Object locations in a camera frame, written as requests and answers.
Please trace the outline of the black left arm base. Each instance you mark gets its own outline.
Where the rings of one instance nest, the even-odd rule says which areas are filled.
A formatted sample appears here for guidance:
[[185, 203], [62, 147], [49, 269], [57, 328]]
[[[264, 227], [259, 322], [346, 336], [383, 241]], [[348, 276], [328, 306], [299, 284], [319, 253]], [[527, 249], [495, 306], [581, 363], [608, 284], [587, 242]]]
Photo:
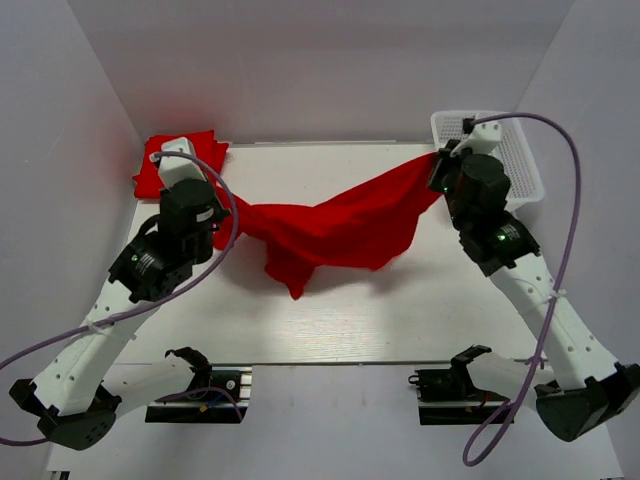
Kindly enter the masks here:
[[214, 367], [194, 379], [185, 394], [147, 406], [148, 424], [237, 425], [247, 412], [252, 386], [248, 366]]

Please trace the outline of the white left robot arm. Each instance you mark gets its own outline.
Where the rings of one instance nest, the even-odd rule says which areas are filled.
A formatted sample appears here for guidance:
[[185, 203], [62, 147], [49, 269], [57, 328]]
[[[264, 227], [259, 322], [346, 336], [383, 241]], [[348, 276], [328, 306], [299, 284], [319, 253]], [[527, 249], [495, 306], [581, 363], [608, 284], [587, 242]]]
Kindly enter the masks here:
[[45, 440], [86, 450], [140, 406], [209, 392], [212, 368], [191, 347], [169, 349], [162, 361], [123, 377], [107, 373], [159, 302], [173, 298], [194, 266], [212, 258], [213, 234], [229, 214], [206, 180], [180, 180], [162, 191], [158, 214], [116, 258], [79, 332], [41, 373], [9, 391], [37, 417]]

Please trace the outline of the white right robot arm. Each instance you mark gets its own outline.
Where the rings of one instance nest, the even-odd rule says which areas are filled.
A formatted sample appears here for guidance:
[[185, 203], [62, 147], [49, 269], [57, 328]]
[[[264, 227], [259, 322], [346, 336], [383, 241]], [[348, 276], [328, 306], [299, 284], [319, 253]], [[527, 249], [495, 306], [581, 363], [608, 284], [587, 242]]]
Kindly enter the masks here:
[[488, 390], [534, 410], [571, 442], [622, 413], [639, 395], [639, 367], [622, 364], [585, 325], [551, 275], [539, 244], [506, 209], [511, 181], [494, 147], [450, 140], [437, 152], [430, 189], [445, 197], [468, 258], [511, 302], [537, 343], [529, 365], [473, 346], [451, 361], [453, 390]]

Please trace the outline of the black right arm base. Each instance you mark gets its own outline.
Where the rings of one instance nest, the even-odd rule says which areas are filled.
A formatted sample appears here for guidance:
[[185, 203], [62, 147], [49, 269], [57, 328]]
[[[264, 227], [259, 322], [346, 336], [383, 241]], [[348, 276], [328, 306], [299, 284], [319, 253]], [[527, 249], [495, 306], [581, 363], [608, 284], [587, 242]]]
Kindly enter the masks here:
[[419, 369], [408, 377], [417, 394], [421, 426], [481, 425], [505, 401], [494, 392], [456, 385], [449, 369]]

